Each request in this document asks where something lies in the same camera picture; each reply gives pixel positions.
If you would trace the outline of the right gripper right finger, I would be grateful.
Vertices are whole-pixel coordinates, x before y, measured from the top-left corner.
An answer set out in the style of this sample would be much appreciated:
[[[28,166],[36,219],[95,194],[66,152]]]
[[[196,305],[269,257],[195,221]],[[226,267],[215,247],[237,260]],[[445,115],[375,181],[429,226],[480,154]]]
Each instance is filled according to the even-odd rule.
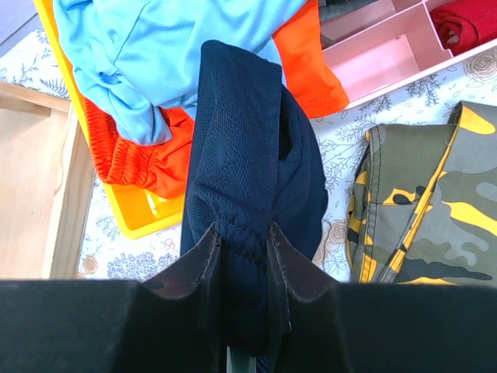
[[[269,225],[272,372],[494,372],[491,288],[343,284]]]

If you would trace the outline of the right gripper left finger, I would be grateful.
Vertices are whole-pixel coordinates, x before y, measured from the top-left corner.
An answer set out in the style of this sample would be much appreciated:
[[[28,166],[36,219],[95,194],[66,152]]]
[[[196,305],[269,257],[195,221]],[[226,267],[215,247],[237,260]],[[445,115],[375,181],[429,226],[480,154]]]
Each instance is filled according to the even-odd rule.
[[[3,372],[221,372],[221,239],[137,281],[3,281]]]

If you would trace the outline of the navy blue shorts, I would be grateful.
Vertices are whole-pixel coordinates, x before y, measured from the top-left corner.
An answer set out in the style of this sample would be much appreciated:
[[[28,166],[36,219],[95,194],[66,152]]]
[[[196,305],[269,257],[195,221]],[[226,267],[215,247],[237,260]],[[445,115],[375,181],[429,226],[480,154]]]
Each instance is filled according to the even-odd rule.
[[[201,47],[198,109],[181,253],[214,225],[221,237],[221,336],[254,357],[267,350],[266,240],[271,222],[312,259],[328,206],[321,153],[282,69],[239,47]]]

